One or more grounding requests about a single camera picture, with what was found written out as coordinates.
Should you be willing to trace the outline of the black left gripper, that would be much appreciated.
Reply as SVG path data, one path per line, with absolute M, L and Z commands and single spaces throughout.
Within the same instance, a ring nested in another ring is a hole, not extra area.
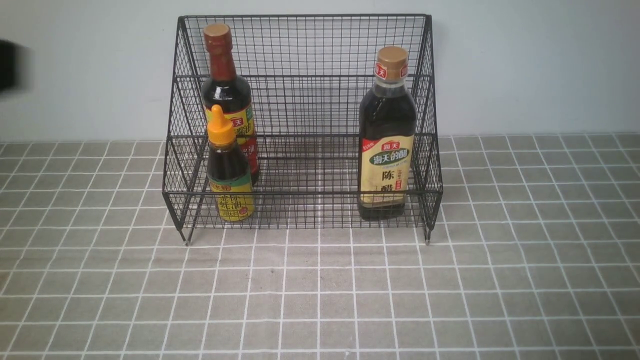
M 7 39 L 0 41 L 0 93 L 30 87 L 30 49 Z

